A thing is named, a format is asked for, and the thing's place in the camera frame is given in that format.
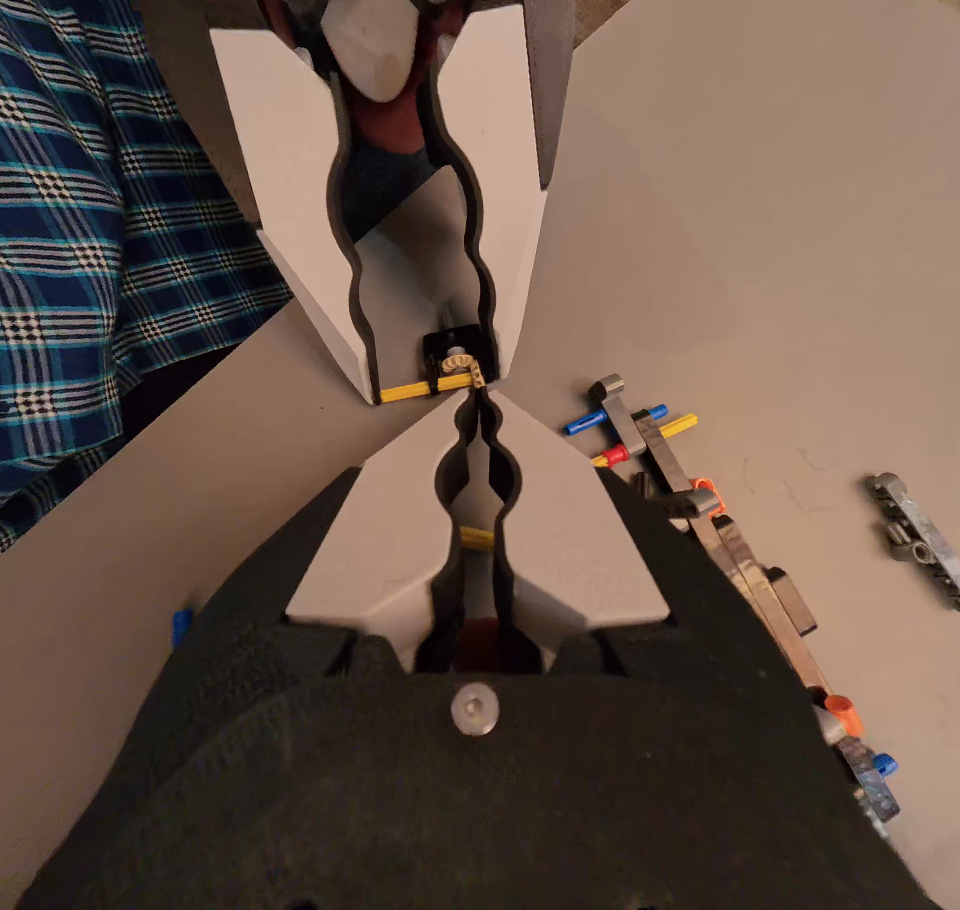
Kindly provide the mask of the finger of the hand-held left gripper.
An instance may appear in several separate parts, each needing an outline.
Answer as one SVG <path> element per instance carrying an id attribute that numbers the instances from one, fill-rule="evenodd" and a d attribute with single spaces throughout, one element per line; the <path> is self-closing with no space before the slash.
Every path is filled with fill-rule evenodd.
<path id="1" fill-rule="evenodd" d="M 318 73 L 265 29 L 209 32 L 258 211 L 258 237 L 342 373 L 380 403 L 362 264 L 340 190 L 351 125 L 339 72 Z"/>
<path id="2" fill-rule="evenodd" d="M 427 133 L 462 185 L 490 383 L 509 374 L 520 341 L 547 198 L 526 44 L 522 4 L 475 10 L 423 91 Z"/>

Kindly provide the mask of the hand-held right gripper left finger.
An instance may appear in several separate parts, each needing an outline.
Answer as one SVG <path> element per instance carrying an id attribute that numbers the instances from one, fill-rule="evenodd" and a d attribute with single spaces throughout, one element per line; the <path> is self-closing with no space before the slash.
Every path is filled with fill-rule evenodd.
<path id="1" fill-rule="evenodd" d="M 359 470 L 285 614 L 392 646 L 406 672 L 463 615 L 462 539 L 451 508 L 470 481 L 476 395 L 462 389 Z"/>

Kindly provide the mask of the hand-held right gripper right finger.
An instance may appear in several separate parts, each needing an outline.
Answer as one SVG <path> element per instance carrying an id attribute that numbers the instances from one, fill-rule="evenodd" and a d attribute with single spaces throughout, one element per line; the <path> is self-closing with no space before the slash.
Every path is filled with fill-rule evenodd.
<path id="1" fill-rule="evenodd" d="M 494 591 L 503 626 L 544 670 L 568 637 L 655 625 L 669 607 L 598 469 L 509 399 L 478 398 L 494 524 Z"/>

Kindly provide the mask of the black lego gearbox yellow axle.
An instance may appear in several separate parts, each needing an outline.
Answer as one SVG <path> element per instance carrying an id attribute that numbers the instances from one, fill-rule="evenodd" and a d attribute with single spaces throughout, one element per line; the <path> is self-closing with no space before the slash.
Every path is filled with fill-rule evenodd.
<path id="1" fill-rule="evenodd" d="M 481 324 L 467 324 L 425 335 L 421 344 L 424 379 L 383 388 L 380 403 L 435 397 L 464 388 L 481 388 L 501 377 L 496 342 Z"/>

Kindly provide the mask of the grey lego beam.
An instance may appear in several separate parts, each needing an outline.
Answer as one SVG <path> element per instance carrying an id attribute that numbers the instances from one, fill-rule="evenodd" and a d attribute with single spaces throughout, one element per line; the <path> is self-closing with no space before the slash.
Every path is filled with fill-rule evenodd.
<path id="1" fill-rule="evenodd" d="M 959 557 L 939 528 L 893 473 L 868 475 L 864 489 L 878 510 L 890 556 L 916 565 L 948 605 L 959 610 Z"/>

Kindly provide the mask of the blue plaid shirt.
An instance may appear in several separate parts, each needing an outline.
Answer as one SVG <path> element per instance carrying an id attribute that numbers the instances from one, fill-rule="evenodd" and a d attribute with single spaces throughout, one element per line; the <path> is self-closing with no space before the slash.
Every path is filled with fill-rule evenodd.
<path id="1" fill-rule="evenodd" d="M 177 110 L 133 0 L 1 0 L 5 552 L 110 460 L 151 375 L 292 298 Z"/>

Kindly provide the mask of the black grey lego frame assembly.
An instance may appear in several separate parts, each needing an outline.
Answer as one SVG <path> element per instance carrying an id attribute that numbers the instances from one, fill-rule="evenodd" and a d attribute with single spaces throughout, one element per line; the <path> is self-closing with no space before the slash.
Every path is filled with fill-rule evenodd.
<path id="1" fill-rule="evenodd" d="M 889 825 L 901 807 L 887 775 L 896 761 L 865 741 L 856 706 L 834 692 L 810 652 L 808 637 L 818 628 L 813 612 L 784 569 L 760 562 L 714 482 L 685 472 L 668 442 L 697 426 L 698 417 L 669 418 L 664 405 L 631 413 L 624 388 L 618 374 L 594 383 L 586 395 L 590 412 L 565 424 L 562 433 L 578 436 L 606 424 L 610 445 L 592 458 L 593 465 L 634 468 L 633 488 L 669 511 L 674 526 L 702 547 L 750 605 L 805 688 L 823 741 L 840 761 L 859 808 L 880 838 L 893 844 Z"/>

